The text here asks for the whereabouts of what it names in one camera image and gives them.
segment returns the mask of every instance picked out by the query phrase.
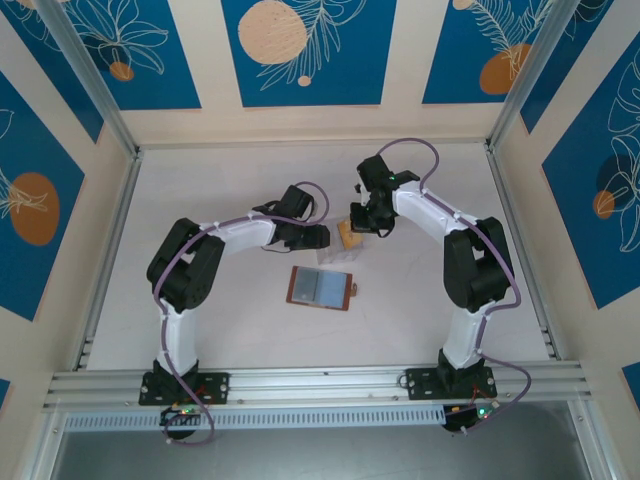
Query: robotic arm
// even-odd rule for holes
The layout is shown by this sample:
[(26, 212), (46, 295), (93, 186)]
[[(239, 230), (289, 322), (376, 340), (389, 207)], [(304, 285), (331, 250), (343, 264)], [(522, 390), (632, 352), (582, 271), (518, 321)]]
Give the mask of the robotic arm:
[[(174, 224), (149, 265), (147, 279), (154, 291), (157, 284), (161, 283), (160, 301), (167, 310), (167, 318), (163, 320), (167, 322), (166, 351), (169, 352), (175, 371), (192, 390), (220, 389), (220, 385), (207, 386), (207, 382), (216, 377), (215, 374), (204, 375), (206, 378), (198, 374), (194, 309), (211, 292), (221, 259), (248, 248), (263, 247), (280, 241), (290, 250), (327, 247), (330, 236), (327, 227), (286, 221), (302, 218), (309, 209), (311, 215), (314, 208), (313, 197), (291, 185), (281, 200), (255, 207), (247, 218), (223, 224), (201, 225), (183, 218)], [(181, 258), (163, 279), (172, 259), (187, 242), (205, 230), (210, 231), (186, 251), (187, 255), (192, 256), (190, 261)], [(224, 377), (218, 379), (222, 384), (227, 380)], [(171, 405), (186, 396), (167, 363), (163, 346), (154, 361), (153, 371), (147, 372), (143, 378), (141, 391), (141, 405)]]
[(490, 370), (477, 351), (483, 317), (488, 308), (504, 298), (510, 285), (484, 242), (460, 219), (475, 224), (487, 235), (513, 272), (502, 225), (493, 217), (478, 220), (462, 212), (451, 216), (443, 206), (453, 211), (455, 208), (433, 193), (429, 196), (436, 201), (425, 198), (414, 173), (394, 174), (380, 155), (363, 161), (357, 171), (360, 182), (356, 192), (361, 201), (351, 204), (354, 232), (384, 238), (395, 227), (396, 217), (406, 217), (444, 248), (443, 281), (456, 309), (435, 372), (440, 388), (430, 391), (436, 391), (439, 398), (469, 398), (467, 392), (473, 391), (474, 384), (484, 384), (483, 378), (490, 378)]

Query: small wooden block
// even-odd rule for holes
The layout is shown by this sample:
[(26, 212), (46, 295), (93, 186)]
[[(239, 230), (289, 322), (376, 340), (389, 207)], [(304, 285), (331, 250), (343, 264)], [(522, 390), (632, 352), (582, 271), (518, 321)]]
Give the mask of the small wooden block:
[(353, 233), (351, 231), (351, 220), (348, 218), (338, 224), (338, 231), (340, 232), (340, 238), (342, 238), (342, 244), (345, 250), (351, 250), (356, 245), (360, 245), (364, 240), (361, 233)]

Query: peach circle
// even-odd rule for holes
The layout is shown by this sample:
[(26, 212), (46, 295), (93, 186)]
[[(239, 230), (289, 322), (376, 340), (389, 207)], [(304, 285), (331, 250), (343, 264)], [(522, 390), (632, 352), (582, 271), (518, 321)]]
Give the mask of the peach circle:
[(307, 29), (293, 8), (277, 0), (262, 0), (240, 19), (238, 36), (244, 51), (262, 65), (293, 60), (307, 45)]
[(60, 200), (55, 186), (44, 175), (30, 172), (16, 178), (12, 187), (32, 197), (46, 194), (45, 199), (39, 204), (42, 209), (32, 208), (23, 203), (13, 207), (10, 215), (13, 228), (25, 242), (36, 246), (48, 244), (53, 239), (60, 221)]

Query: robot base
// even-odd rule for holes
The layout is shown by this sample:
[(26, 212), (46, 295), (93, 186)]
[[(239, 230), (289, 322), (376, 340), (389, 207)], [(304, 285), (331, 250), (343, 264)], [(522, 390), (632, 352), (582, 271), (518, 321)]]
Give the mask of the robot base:
[(405, 371), (409, 400), (470, 400), (476, 389), (495, 398), (498, 395), (493, 372), (484, 360), (464, 369), (454, 369), (440, 350), (435, 368)]
[[(195, 392), (205, 405), (226, 405), (229, 391), (229, 374), (198, 373), (198, 363), (185, 373), (182, 379)], [(162, 406), (192, 404), (187, 392), (178, 381), (160, 366), (157, 360), (153, 362), (153, 371), (142, 377), (140, 397), (138, 403), (144, 406)]]

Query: orange circle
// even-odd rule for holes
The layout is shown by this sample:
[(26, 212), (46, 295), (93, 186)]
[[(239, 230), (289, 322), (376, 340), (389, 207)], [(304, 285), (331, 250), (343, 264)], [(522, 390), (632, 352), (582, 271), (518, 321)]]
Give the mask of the orange circle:
[(121, 82), (129, 82), (133, 80), (133, 69), (122, 62), (113, 62), (109, 66), (109, 72), (113, 75), (116, 80), (120, 80)]
[(516, 75), (529, 55), (531, 45), (521, 43), (489, 60), (480, 74), (480, 88), (488, 95), (509, 93)]
[(606, 190), (598, 192), (596, 198), (593, 199), (593, 210), (603, 220), (609, 218), (615, 209), (616, 200), (613, 198), (613, 194)]
[(15, 204), (10, 214), (16, 233), (31, 245), (49, 243), (60, 220), (60, 199), (53, 183), (39, 173), (23, 173), (9, 187), (9, 199)]

